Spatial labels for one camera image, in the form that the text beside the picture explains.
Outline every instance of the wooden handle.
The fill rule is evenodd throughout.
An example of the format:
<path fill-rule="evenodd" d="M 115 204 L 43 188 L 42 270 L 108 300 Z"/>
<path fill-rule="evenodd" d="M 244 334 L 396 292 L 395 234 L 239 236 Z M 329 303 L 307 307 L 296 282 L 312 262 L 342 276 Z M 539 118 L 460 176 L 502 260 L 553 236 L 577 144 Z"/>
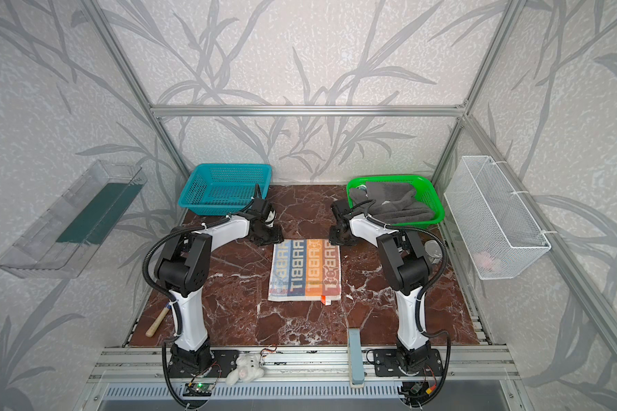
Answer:
<path fill-rule="evenodd" d="M 155 334 L 155 332 L 158 331 L 158 327 L 160 327 L 160 323 L 162 323 L 162 321 L 165 319 L 165 315 L 167 315 L 168 312 L 169 312 L 168 307 L 165 307 L 162 309 L 162 311 L 160 311 L 160 314 L 158 315 L 158 317 L 155 319 L 153 324 L 151 324 L 148 330 L 146 331 L 147 337 L 152 337 L 153 334 Z"/>

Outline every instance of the green basket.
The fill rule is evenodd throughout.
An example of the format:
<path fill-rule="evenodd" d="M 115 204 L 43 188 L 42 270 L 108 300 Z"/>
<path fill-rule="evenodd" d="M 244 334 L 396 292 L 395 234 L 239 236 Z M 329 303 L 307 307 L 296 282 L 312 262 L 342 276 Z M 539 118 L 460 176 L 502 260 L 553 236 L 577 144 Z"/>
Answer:
<path fill-rule="evenodd" d="M 349 196 L 350 188 L 358 187 L 367 182 L 409 183 L 416 189 L 416 200 L 424 202 L 434 211 L 434 218 L 432 220 L 414 223 L 399 223 L 394 224 L 395 226 L 427 228 L 432 224 L 439 224 L 444 219 L 444 206 L 441 205 L 439 196 L 436 194 L 436 191 L 434 191 L 434 186 L 432 186 L 432 183 L 430 183 L 428 179 L 421 176 L 371 176 L 354 178 L 347 183 L 347 201 L 349 201 L 350 207 L 354 205 Z"/>

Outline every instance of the folded towel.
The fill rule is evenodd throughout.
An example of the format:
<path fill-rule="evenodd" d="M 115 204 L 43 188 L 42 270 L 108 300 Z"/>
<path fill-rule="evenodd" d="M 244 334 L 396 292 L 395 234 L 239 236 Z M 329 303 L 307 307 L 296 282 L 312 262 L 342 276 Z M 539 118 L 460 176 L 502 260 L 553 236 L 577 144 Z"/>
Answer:
<path fill-rule="evenodd" d="M 397 224 L 434 218 L 434 211 L 427 204 L 416 200 L 416 189 L 411 184 L 367 182 L 366 191 L 351 188 L 350 198 L 355 204 L 375 200 L 368 212 L 380 221 Z"/>

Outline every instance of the stuffed animal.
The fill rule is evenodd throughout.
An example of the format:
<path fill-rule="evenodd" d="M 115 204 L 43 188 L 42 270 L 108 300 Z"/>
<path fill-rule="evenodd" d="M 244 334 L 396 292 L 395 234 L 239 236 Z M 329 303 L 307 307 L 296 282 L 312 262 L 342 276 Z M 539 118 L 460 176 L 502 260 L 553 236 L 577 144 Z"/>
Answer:
<path fill-rule="evenodd" d="M 234 385 L 239 379 L 248 383 L 265 374 L 261 368 L 260 354 L 245 354 L 235 360 L 237 368 L 231 371 L 226 377 L 226 385 Z"/>

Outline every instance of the blue plastic basket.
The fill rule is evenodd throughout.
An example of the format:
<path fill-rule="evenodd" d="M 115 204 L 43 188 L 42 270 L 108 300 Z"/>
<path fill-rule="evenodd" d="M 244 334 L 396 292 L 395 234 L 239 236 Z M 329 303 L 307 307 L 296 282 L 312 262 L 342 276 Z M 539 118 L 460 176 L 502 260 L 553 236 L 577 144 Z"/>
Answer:
<path fill-rule="evenodd" d="M 249 203 L 256 183 L 263 198 L 270 187 L 269 164 L 199 164 L 178 199 L 199 216 L 224 216 Z"/>

